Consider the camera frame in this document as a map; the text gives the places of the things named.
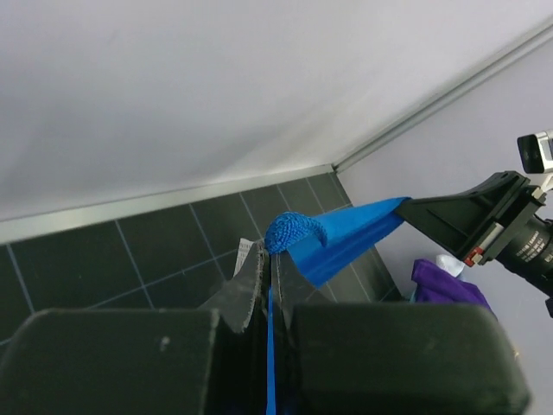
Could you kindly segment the blue towel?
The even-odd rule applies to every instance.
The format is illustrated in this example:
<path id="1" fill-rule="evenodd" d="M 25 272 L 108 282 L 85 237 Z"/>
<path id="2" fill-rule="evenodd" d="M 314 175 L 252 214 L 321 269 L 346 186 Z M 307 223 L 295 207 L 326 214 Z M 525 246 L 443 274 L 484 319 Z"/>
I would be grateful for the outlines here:
<path id="1" fill-rule="evenodd" d="M 403 198 L 308 217 L 287 212 L 269 226 L 268 414 L 376 414 L 396 412 L 385 343 L 395 339 L 378 317 L 404 307 L 370 303 L 305 303 L 285 293 L 289 255 L 299 279 L 314 291 L 402 223 Z"/>

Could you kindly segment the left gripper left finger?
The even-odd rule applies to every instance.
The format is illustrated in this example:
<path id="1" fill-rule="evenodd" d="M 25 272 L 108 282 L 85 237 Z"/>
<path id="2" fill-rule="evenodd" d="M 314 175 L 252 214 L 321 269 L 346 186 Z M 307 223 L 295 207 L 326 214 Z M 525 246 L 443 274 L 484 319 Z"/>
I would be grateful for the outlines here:
<path id="1" fill-rule="evenodd" d="M 254 243 L 237 275 L 205 301 L 225 324 L 218 387 L 220 414 L 264 414 L 266 409 L 266 251 Z"/>

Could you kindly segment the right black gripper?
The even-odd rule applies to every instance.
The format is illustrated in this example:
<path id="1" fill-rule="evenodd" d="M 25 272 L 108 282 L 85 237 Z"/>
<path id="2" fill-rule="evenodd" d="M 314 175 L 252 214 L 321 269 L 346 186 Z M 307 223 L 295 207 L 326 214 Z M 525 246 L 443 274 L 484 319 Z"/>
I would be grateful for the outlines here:
<path id="1" fill-rule="evenodd" d="M 468 266 L 498 261 L 552 295 L 552 221 L 536 215 L 546 194 L 516 171 L 455 195 L 403 201 L 396 214 Z"/>

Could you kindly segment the white cloth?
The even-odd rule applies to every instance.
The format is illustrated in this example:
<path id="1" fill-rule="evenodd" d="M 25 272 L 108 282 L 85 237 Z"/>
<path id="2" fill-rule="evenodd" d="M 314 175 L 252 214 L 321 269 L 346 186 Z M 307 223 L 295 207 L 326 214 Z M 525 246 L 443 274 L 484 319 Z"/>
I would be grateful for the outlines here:
<path id="1" fill-rule="evenodd" d="M 458 278 L 463 270 L 465 269 L 465 264 L 460 260 L 449 256 L 447 254 L 439 254 L 435 257 L 435 264 L 441 270 L 447 272 L 454 278 Z"/>

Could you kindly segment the purple towel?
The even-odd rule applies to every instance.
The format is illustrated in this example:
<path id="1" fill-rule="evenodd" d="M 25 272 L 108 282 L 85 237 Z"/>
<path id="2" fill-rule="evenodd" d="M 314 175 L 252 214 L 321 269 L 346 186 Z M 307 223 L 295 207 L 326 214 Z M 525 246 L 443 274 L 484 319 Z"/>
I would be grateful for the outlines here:
<path id="1" fill-rule="evenodd" d="M 475 284 L 465 281 L 462 274 L 452 277 L 437 267 L 435 260 L 415 260 L 411 281 L 416 284 L 411 303 L 470 303 L 492 310 Z"/>

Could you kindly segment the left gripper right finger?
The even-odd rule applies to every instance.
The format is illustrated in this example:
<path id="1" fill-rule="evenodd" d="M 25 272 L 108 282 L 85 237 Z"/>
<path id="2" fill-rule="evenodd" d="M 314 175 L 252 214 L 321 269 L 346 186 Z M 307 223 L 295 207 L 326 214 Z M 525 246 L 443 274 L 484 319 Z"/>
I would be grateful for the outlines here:
<path id="1" fill-rule="evenodd" d="M 337 412 L 337 305 L 288 253 L 270 258 L 276 414 Z"/>

